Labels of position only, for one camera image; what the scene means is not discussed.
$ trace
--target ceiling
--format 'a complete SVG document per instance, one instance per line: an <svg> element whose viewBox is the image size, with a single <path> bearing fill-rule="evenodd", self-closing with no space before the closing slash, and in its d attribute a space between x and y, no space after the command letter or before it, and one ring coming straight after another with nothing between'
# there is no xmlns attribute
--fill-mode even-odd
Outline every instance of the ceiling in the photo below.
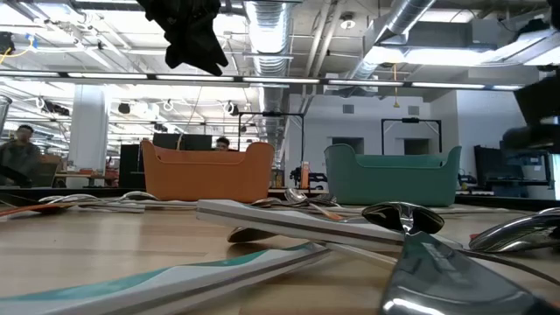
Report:
<svg viewBox="0 0 560 315"><path fill-rule="evenodd" d="M134 10L79 10L87 13L92 19L94 29L90 30L81 24L63 23L56 27L48 27L29 19L29 14L20 14L20 4L17 1L0 1L0 32L14 33L16 53L21 53L29 45L26 34L33 34L38 48L18 58L7 58L0 69L8 70L48 70L56 72L111 72L111 73L158 73L158 74L204 74L199 69L181 65L170 69L165 64L165 48L169 45L164 39L164 32L155 23L146 20L144 13ZM103 0L105 6L111 0ZM324 0L304 0L292 9L290 26L290 55L293 59L289 65L289 76L302 76L305 71L307 57L313 41L313 26ZM76 8L87 8L90 3L80 1L73 3ZM320 67L319 76L327 74L342 74L351 71L363 54L362 38L368 24L390 9L390 0L367 1L346 0L343 11L353 13L354 28L344 30L336 27L329 45L329 54ZM466 23L475 14L484 14L486 18L513 17L546 6L545 0L520 1L468 1L441 0L422 17L422 21ZM52 21L67 19L68 12L57 4L39 3L38 7ZM255 75L253 60L244 55L250 53L251 42L248 36L248 26L245 17L219 15L214 20L214 31L226 52L229 65L223 70L228 75ZM100 36L102 49L98 49ZM112 45L118 52L109 47ZM378 67L374 75L379 79L393 80L395 69ZM461 78L470 69L462 66L426 66L426 65L396 65L398 80L415 81L454 81ZM518 81L510 83L527 83L526 77L518 76ZM141 102L159 107L158 115L168 121L180 121L173 126L177 130L187 132L201 131L201 126L186 127L192 123L208 122L214 126L206 126L206 132L216 136L227 135L234 137L237 128L234 124L236 117L227 114L223 106L232 102L240 109L258 111L258 90L254 87L171 87L150 85L108 85L108 91L114 98L112 118L121 120L148 119L141 115L121 115L118 105L121 102ZM402 89L402 96L426 96L430 91L425 89ZM14 106L10 109L7 129L15 128L17 119L52 117L52 114L41 112L37 98L41 97L56 102L72 110L74 85L70 83L41 83L32 81L0 81L0 93L14 99ZM380 88L380 97L392 95L393 88ZM251 122L258 122L261 117L252 117ZM53 141L64 150L67 146L64 138L69 138L69 122L51 123L36 122L45 133L56 135ZM150 124L113 125L110 128L109 148L118 150L119 141L136 141L148 137L153 133ZM260 128L248 128L245 140L258 140L263 136Z"/></svg>

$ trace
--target black frame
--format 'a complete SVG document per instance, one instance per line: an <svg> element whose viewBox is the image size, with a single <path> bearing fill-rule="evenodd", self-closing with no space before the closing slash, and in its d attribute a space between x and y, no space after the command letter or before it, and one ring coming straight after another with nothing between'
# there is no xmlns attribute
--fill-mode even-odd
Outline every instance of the black frame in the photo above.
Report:
<svg viewBox="0 0 560 315"><path fill-rule="evenodd" d="M237 150L241 148L242 143L242 117L243 115L260 115L262 117L282 117L282 116L297 116L301 118L301 159L299 164L304 162L305 150L305 114L299 113L277 113L277 112L239 112L237 116Z"/></svg>
<svg viewBox="0 0 560 315"><path fill-rule="evenodd" d="M419 118L383 118L381 119L381 154L385 155L385 122L401 122L401 123L437 123L437 135L439 137L439 153L443 151L443 143L441 136L441 120L438 119L419 119Z"/></svg>

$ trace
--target person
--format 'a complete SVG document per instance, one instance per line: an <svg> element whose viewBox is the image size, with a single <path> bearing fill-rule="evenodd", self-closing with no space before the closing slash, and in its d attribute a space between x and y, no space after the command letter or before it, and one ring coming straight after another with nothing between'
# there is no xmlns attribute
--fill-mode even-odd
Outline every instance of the person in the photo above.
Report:
<svg viewBox="0 0 560 315"><path fill-rule="evenodd" d="M216 150L217 151L229 151L229 140L221 136L216 140Z"/></svg>
<svg viewBox="0 0 560 315"><path fill-rule="evenodd" d="M0 146L0 165L9 167L29 177L32 171L39 165L41 151L39 147L31 143L33 128L21 125L17 128L16 139ZM11 185L13 181L0 176L0 185Z"/></svg>

